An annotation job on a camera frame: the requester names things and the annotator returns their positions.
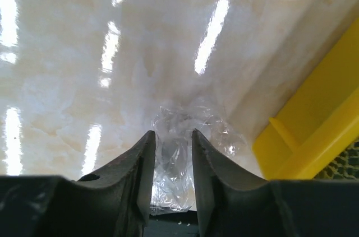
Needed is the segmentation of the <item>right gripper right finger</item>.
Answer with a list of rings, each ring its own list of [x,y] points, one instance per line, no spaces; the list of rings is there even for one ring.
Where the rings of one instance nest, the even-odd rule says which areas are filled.
[[[267,181],[220,153],[198,130],[192,162],[201,236],[358,235],[357,181]]]

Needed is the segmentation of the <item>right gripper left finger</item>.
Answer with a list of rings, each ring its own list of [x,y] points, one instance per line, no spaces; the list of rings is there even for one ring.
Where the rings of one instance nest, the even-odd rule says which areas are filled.
[[[1,177],[2,236],[142,236],[150,215],[153,131],[79,180]]]

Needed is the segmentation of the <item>clear plastic bits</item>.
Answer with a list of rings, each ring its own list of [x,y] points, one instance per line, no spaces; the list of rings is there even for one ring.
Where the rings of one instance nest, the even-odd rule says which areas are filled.
[[[194,207],[192,133],[200,131],[221,153],[247,165],[252,154],[243,135],[204,105],[160,107],[152,120],[156,134],[151,214],[186,212]]]

